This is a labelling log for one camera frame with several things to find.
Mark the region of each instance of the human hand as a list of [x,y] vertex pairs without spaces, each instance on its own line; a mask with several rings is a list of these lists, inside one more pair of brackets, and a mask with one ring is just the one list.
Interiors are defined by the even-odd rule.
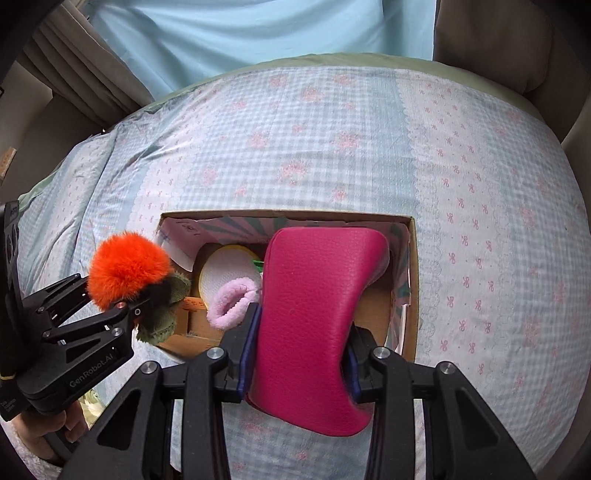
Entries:
[[52,463],[55,463],[58,458],[43,438],[45,434],[57,432],[65,426],[67,430],[65,437],[73,443],[88,432],[82,406],[78,401],[75,401],[65,411],[51,417],[42,415],[37,410],[25,410],[13,419],[12,424],[23,444],[31,453]]

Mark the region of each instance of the pink leather case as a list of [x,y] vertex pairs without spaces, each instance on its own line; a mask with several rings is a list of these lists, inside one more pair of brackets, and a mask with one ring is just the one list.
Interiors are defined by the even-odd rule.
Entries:
[[295,227],[273,236],[252,403],[325,435],[350,436],[367,426],[371,412],[350,399],[340,363],[357,302],[388,262],[388,241],[367,228]]

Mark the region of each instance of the bed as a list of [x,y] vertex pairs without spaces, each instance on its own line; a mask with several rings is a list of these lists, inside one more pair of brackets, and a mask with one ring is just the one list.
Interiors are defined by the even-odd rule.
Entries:
[[[535,107],[475,74],[379,54],[238,70],[82,142],[20,200],[24,294],[87,274],[97,244],[115,232],[153,236],[163,211],[411,215],[421,289],[417,363],[457,363],[535,470],[577,410],[591,365],[583,198]],[[98,385],[104,402],[145,360],[176,361],[144,343],[134,341],[134,350]],[[246,404],[225,406],[224,416],[232,478],[363,477],[369,428],[323,437]],[[178,469],[180,429],[173,432]]]

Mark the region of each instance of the gray floor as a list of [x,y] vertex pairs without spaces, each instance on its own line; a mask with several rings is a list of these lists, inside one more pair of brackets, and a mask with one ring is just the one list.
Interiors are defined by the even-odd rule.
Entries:
[[79,142],[101,128],[55,95],[35,119],[0,185],[0,203],[15,200],[47,177]]

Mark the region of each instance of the finger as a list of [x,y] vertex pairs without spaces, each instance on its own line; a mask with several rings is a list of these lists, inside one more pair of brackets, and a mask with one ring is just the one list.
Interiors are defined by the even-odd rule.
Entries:
[[72,430],[81,421],[85,422],[82,405],[80,405],[79,401],[75,401],[72,405],[66,408],[65,426],[68,430]]
[[80,440],[80,438],[86,432],[88,432],[88,425],[86,424],[86,421],[82,419],[80,422],[74,425],[74,427],[69,432],[66,432],[64,436],[68,442],[74,443]]
[[43,437],[50,432],[56,432],[66,422],[66,412],[62,411],[57,415],[45,416],[36,410],[26,410],[17,417],[16,425],[19,433],[29,439]]

